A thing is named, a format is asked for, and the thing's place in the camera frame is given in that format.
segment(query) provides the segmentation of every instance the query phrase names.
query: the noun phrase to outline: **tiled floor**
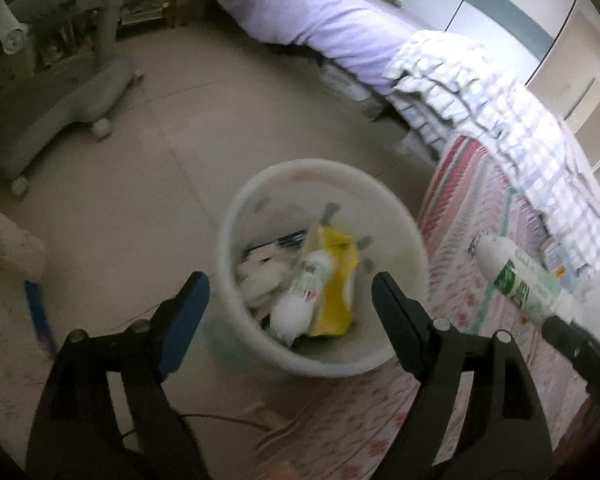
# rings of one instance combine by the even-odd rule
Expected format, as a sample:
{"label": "tiled floor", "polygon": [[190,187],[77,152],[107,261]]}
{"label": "tiled floor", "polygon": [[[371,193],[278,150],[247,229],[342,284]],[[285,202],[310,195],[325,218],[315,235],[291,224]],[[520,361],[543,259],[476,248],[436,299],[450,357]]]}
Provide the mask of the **tiled floor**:
{"label": "tiled floor", "polygon": [[[387,148],[402,127],[369,123],[326,92],[306,60],[200,22],[120,47],[146,78],[113,111],[111,138],[96,143],[85,127],[69,128],[28,171],[28,195],[3,207],[48,245],[43,287],[60,341],[74,328],[98,335],[150,316],[193,270],[213,275],[223,211],[271,164],[303,157],[351,164],[378,176],[417,214],[432,169]],[[214,298],[181,370],[165,384],[173,405],[242,416],[269,399],[293,413],[314,382],[257,374],[232,353],[225,328]],[[112,388],[122,400],[116,380]],[[130,427],[122,409],[120,423]],[[253,460],[256,432],[193,425],[218,480],[237,478]],[[232,448],[228,466],[221,453]]]}

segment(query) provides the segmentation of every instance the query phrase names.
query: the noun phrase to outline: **black cable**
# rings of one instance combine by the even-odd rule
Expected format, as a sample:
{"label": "black cable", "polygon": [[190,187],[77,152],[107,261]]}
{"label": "black cable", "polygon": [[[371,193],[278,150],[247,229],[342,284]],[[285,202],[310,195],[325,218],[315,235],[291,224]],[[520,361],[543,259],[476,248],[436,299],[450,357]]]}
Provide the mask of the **black cable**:
{"label": "black cable", "polygon": [[[250,422],[248,420],[242,420],[241,418],[231,418],[230,416],[222,416],[222,415],[209,415],[206,413],[181,413],[178,414],[179,418],[187,418],[187,417],[198,417],[198,418],[212,418],[215,420],[224,420],[225,422],[235,422],[236,424],[243,424],[244,426],[251,426],[252,428],[256,428],[262,431],[269,431],[269,428],[264,426],[263,424],[258,424],[257,422]],[[136,428],[127,431],[122,434],[122,438],[127,438],[128,436],[133,435],[136,432]]]}

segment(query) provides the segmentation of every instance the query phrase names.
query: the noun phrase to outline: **white trash bin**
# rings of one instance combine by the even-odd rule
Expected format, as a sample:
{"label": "white trash bin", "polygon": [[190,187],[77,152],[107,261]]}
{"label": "white trash bin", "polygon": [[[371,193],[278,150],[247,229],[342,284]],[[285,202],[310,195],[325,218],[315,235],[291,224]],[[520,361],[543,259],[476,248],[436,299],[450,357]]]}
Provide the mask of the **white trash bin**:
{"label": "white trash bin", "polygon": [[[320,221],[329,204],[340,208],[331,226],[356,240],[370,237],[356,271],[354,323],[346,335],[303,342],[296,353],[270,338],[251,317],[238,291],[235,267],[246,248],[307,229]],[[428,296],[427,252],[413,217],[376,179],[330,160],[292,160],[254,176],[229,206],[216,250],[226,320],[257,355],[296,375],[353,376],[394,355],[371,301],[376,272],[390,272],[408,298],[424,302]]]}

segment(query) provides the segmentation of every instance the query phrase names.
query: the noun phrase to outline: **white roll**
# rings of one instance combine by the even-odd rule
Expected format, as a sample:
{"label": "white roll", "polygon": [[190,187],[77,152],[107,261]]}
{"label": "white roll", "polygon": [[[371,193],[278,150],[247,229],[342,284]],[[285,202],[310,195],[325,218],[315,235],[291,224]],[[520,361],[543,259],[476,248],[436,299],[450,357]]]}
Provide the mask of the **white roll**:
{"label": "white roll", "polygon": [[4,0],[0,0],[0,42],[5,54],[16,54],[24,46],[29,26],[20,23]]}

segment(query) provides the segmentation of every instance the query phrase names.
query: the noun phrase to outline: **white plastic bottle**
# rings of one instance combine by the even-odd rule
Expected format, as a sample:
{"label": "white plastic bottle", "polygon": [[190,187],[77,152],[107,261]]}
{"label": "white plastic bottle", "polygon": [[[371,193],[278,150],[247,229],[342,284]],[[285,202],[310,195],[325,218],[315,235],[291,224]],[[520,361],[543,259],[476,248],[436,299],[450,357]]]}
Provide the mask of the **white plastic bottle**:
{"label": "white plastic bottle", "polygon": [[581,322],[580,305],[560,283],[512,240],[478,235],[472,242],[482,275],[540,328],[550,316]]}
{"label": "white plastic bottle", "polygon": [[314,308],[334,270],[335,261],[327,251],[306,256],[300,274],[271,310],[269,333],[273,337],[290,346],[309,329]]}

